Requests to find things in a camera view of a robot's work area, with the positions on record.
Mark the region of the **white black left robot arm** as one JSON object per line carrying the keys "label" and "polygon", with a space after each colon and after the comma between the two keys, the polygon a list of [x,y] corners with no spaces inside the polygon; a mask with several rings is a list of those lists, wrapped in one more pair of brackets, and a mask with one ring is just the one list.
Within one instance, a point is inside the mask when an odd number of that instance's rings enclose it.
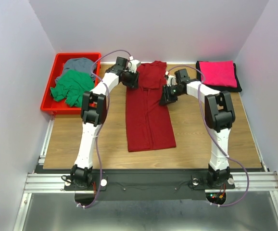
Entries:
{"label": "white black left robot arm", "polygon": [[94,146],[108,114],[110,92],[119,83],[130,88],[138,88],[137,68],[140,65],[141,61],[132,56],[128,59],[117,57],[115,64],[106,70],[99,83],[83,94],[82,137],[77,158],[67,180],[71,185],[83,190],[92,185]]}

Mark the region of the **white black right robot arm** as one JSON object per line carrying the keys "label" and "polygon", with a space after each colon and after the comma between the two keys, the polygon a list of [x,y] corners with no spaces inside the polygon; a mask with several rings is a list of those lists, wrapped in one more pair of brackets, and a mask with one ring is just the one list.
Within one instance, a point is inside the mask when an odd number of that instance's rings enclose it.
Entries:
{"label": "white black right robot arm", "polygon": [[160,105],[168,105],[178,100],[180,95],[193,96],[199,101],[204,126],[212,140],[211,158],[208,164],[206,182],[217,188],[230,178],[228,140],[235,111],[230,92],[214,90],[197,79],[191,79],[186,69],[177,70],[174,75],[165,71],[166,84]]}

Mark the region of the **dark red t shirt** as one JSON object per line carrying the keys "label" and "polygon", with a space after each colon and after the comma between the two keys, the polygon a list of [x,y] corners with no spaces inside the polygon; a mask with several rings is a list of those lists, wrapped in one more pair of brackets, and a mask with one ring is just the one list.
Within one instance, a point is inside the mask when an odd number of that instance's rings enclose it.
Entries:
{"label": "dark red t shirt", "polygon": [[126,89],[126,137],[129,152],[176,147],[166,106],[159,104],[167,64],[161,61],[141,64],[138,88]]}

